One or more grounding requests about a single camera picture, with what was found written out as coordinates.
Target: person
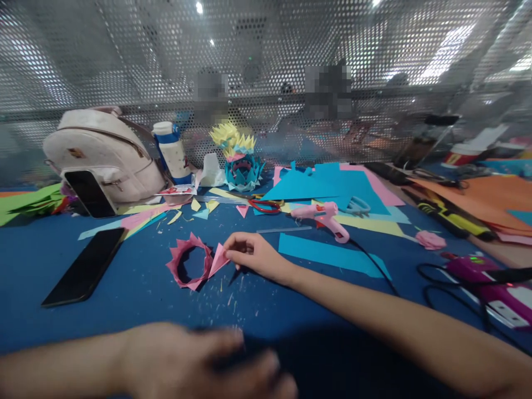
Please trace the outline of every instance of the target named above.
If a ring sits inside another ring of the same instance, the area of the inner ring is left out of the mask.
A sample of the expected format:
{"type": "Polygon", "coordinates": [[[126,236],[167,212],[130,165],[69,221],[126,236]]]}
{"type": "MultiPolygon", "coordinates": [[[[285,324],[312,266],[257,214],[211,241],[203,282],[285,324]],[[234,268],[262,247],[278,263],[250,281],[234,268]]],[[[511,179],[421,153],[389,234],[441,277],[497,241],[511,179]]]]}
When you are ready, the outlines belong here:
{"type": "MultiPolygon", "coordinates": [[[[258,234],[233,233],[224,248],[237,269],[248,267],[306,295],[464,396],[530,397],[532,359],[489,334],[410,301],[301,268],[258,234]]],[[[296,383],[288,374],[276,377],[279,361],[272,352],[237,369],[213,371],[212,363],[242,342],[238,330],[197,333],[156,323],[29,349],[0,359],[0,398],[120,393],[141,399],[295,398],[296,383]]]]}

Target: black cable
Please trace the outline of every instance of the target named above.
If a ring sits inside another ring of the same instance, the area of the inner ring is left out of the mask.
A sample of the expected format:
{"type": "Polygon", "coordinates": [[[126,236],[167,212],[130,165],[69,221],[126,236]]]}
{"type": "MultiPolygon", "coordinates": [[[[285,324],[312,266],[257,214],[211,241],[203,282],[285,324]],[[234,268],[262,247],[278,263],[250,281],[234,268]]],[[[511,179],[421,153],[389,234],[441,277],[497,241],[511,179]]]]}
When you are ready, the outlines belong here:
{"type": "Polygon", "coordinates": [[[388,283],[388,285],[390,286],[390,288],[392,289],[392,292],[395,296],[397,297],[401,297],[399,295],[399,291],[397,291],[397,289],[395,288],[394,284],[392,283],[392,281],[389,279],[388,275],[384,272],[384,270],[382,270],[382,268],[378,265],[377,262],[375,262],[375,260],[371,257],[371,255],[368,254],[368,252],[360,245],[358,244],[358,242],[356,242],[355,240],[353,240],[352,238],[349,239],[349,242],[351,242],[351,244],[353,244],[354,246],[356,246],[359,250],[361,250],[362,252],[364,252],[366,254],[366,256],[373,262],[373,264],[375,266],[377,266],[377,269],[379,270],[379,272],[381,272],[381,274],[383,275],[384,279],[386,280],[386,282],[388,283]]]}
{"type": "Polygon", "coordinates": [[[454,274],[450,273],[446,268],[442,267],[442,266],[438,266],[438,265],[434,265],[432,263],[422,263],[422,264],[419,264],[417,267],[416,267],[416,270],[417,270],[417,273],[423,277],[425,280],[431,282],[431,283],[436,283],[436,284],[439,284],[440,286],[438,285],[435,285],[435,284],[432,284],[432,285],[428,285],[426,286],[425,288],[423,288],[423,298],[425,300],[425,302],[427,303],[427,305],[431,308],[431,309],[435,309],[434,307],[434,304],[432,303],[432,300],[429,296],[429,292],[431,290],[435,290],[435,291],[440,291],[440,292],[443,292],[444,294],[447,294],[449,296],[451,296],[452,298],[454,298],[456,301],[460,302],[462,305],[464,305],[467,309],[469,309],[473,314],[477,315],[481,321],[482,321],[482,324],[483,324],[483,329],[485,332],[489,333],[489,334],[492,334],[492,331],[496,331],[498,332],[502,337],[504,337],[506,339],[507,342],[509,342],[510,344],[512,344],[513,346],[515,346],[517,349],[519,349],[521,352],[527,354],[528,356],[531,356],[532,357],[532,354],[527,350],[525,349],[524,347],[522,347],[517,341],[515,341],[513,338],[511,338],[510,336],[508,336],[506,333],[504,333],[500,328],[498,328],[495,324],[492,323],[492,321],[490,320],[490,316],[488,314],[488,304],[480,297],[476,296],[477,299],[479,300],[480,304],[479,304],[479,307],[480,307],[480,311],[478,311],[477,309],[475,309],[473,306],[470,305],[470,303],[468,303],[467,301],[465,301],[464,299],[460,298],[459,296],[457,296],[455,293],[451,292],[450,290],[448,290],[447,288],[444,288],[444,287],[441,287],[442,286],[446,286],[446,287],[454,287],[454,288],[464,288],[464,289],[468,289],[468,287],[479,287],[479,286],[482,286],[482,285],[504,285],[504,283],[499,283],[499,282],[478,282],[478,283],[471,283],[471,282],[467,282],[467,281],[464,281],[463,279],[455,276],[454,274]],[[456,279],[459,281],[459,283],[454,283],[454,282],[450,282],[448,280],[446,281],[443,281],[443,280],[438,280],[438,279],[434,279],[430,276],[428,276],[424,271],[423,271],[423,268],[433,268],[433,269],[436,269],[436,270],[441,270],[441,271],[444,271],[446,272],[447,274],[449,274],[452,278],[456,279]]]}

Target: glue gun stick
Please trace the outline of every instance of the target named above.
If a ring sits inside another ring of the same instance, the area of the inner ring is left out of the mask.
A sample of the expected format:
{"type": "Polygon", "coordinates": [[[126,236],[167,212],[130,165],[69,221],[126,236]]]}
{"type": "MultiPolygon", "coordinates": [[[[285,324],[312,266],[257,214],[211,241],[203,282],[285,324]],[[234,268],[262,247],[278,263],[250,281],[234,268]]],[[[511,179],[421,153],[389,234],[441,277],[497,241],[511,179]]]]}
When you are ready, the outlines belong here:
{"type": "Polygon", "coordinates": [[[349,241],[349,233],[333,219],[337,214],[338,206],[334,202],[325,202],[323,205],[307,205],[290,212],[290,215],[296,219],[314,219],[320,222],[332,231],[337,242],[345,244],[349,241]]]}

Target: black smartphone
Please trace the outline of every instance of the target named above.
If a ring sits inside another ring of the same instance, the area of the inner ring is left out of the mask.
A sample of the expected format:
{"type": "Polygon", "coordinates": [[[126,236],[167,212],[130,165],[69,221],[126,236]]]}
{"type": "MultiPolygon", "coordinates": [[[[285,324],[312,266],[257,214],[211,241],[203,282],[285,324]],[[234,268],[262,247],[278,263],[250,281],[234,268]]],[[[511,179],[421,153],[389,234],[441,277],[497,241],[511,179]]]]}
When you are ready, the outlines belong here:
{"type": "Polygon", "coordinates": [[[41,303],[43,308],[89,299],[122,242],[125,228],[97,232],[41,303]]]}
{"type": "Polygon", "coordinates": [[[116,216],[116,208],[89,170],[65,172],[65,179],[87,212],[96,219],[116,216]]]}
{"type": "Polygon", "coordinates": [[[409,186],[413,184],[412,181],[408,180],[407,174],[383,162],[368,162],[365,163],[364,166],[395,186],[409,186]]]}

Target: metal mesh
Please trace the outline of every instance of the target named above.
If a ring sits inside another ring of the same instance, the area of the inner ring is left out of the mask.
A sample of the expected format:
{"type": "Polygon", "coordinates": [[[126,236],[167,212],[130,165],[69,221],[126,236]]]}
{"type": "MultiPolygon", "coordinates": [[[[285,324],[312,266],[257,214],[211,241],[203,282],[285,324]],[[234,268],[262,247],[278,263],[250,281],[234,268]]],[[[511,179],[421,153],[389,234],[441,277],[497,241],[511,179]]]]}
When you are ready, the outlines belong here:
{"type": "Polygon", "coordinates": [[[227,76],[228,118],[269,166],[389,160],[427,112],[462,113],[464,137],[528,128],[531,14],[511,0],[0,1],[0,186],[49,177],[43,139],[98,105],[150,127],[177,118],[201,166],[209,73],[227,76]],[[351,116],[313,119],[305,68],[343,65],[351,116]]]}

